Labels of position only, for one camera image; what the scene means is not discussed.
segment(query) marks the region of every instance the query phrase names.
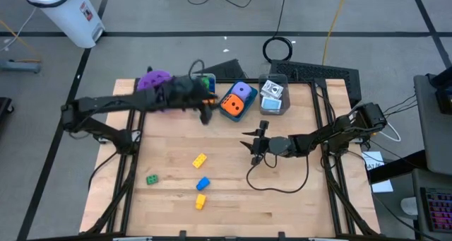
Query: white paper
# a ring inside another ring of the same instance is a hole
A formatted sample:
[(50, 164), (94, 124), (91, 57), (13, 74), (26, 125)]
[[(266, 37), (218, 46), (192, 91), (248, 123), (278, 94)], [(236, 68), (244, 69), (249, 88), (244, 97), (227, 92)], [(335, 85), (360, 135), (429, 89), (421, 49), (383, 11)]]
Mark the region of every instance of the white paper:
[[(367, 170), (371, 170), (375, 167), (382, 166), (384, 163), (376, 161), (367, 155), (371, 156), (372, 158), (375, 158), (376, 160), (383, 161), (383, 157), (381, 157), (380, 152), (362, 152), (362, 157), (364, 157), (364, 160), (366, 161), (366, 168)], [(391, 185), (390, 180), (382, 181), (376, 184), (372, 185), (372, 189), (375, 193), (379, 192), (393, 192), (393, 186)]]

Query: purple toy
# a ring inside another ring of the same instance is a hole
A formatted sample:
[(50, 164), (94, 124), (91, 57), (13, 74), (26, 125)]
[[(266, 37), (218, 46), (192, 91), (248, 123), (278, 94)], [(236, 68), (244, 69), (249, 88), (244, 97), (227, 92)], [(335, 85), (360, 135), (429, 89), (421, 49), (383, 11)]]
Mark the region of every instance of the purple toy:
[(162, 70), (150, 71), (140, 78), (137, 90), (144, 90), (158, 86), (165, 81), (171, 80), (171, 78), (172, 78), (171, 74), (166, 71)]
[(251, 88), (247, 84), (245, 84), (243, 82), (238, 82), (232, 88), (232, 92), (231, 93), (239, 96), (239, 98), (243, 102), (245, 102), (246, 99), (248, 98), (248, 96), (251, 94)]

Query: sticker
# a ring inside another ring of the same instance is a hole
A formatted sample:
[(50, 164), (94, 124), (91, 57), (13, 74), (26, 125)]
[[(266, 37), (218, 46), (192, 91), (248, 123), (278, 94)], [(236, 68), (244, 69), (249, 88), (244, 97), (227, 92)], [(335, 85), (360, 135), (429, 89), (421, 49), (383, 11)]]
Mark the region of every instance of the sticker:
[(91, 21), (91, 18), (93, 18), (93, 14), (91, 13), (90, 9), (88, 8), (88, 5), (86, 5), (85, 2), (82, 3), (80, 6), (80, 11), (85, 15), (86, 20)]

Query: clear plastic container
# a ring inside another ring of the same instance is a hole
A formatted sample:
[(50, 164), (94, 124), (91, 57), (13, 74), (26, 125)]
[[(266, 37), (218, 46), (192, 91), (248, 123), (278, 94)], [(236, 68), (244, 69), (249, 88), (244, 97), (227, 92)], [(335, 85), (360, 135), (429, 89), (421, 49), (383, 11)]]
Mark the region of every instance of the clear plastic container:
[[(265, 98), (261, 92), (262, 87), (267, 81), (272, 81), (279, 86), (282, 86), (282, 95), (279, 99)], [(259, 102), (261, 114), (268, 115), (282, 115), (290, 107), (290, 95), (289, 95), (289, 84), (287, 82), (287, 76), (284, 74), (264, 74), (259, 76)]]

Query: orange die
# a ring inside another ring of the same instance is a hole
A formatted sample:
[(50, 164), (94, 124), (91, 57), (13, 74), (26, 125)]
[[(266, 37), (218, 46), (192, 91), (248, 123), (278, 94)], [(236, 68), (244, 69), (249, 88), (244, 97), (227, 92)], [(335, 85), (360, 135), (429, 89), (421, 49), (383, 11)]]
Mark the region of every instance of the orange die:
[(229, 94), (221, 102), (221, 107), (233, 117), (236, 117), (244, 109), (244, 103), (237, 95)]

